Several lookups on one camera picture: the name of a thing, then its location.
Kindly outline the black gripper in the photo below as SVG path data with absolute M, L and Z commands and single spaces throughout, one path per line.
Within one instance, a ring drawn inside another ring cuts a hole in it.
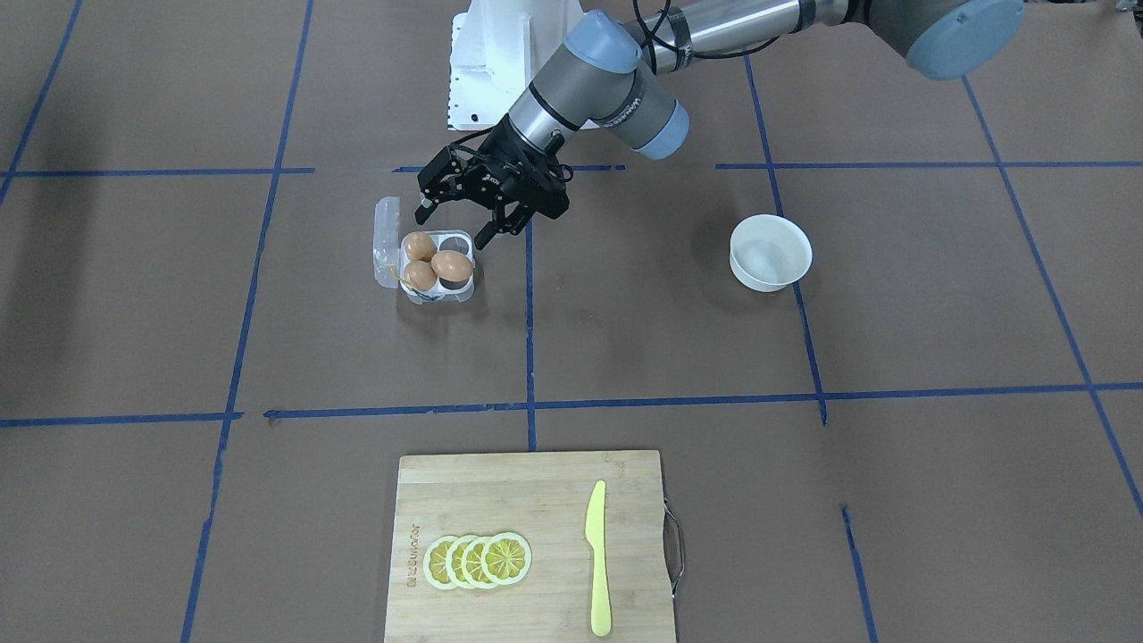
M 569 208 L 566 184 L 572 167 L 560 163 L 563 131 L 539 136 L 539 147 L 504 116 L 498 124 L 461 136 L 443 146 L 418 171 L 419 204 L 413 219 L 425 225 L 438 207 L 471 201 L 491 212 L 474 238 L 482 251 L 498 235 L 519 235 L 539 214 L 559 219 Z

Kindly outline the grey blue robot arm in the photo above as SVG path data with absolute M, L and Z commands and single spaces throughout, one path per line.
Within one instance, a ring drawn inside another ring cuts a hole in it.
M 461 136 L 421 168 L 425 224 L 441 204 L 470 201 L 490 214 L 475 247 L 519 235 L 539 214 L 569 208 L 572 167 L 558 154 L 589 123 L 653 160 L 682 146 L 689 116 L 660 77 L 698 61 L 732 61 L 813 26 L 860 24 L 922 77 L 964 77 L 991 61 L 1023 21 L 1021 1 L 690 1 L 657 13 L 632 7 L 629 23 L 591 11 L 531 64 L 505 113 Z

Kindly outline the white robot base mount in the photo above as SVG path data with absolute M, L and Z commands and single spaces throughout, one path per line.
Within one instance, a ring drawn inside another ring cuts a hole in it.
M 472 1 L 451 21 L 446 127 L 497 123 L 585 15 L 580 1 Z

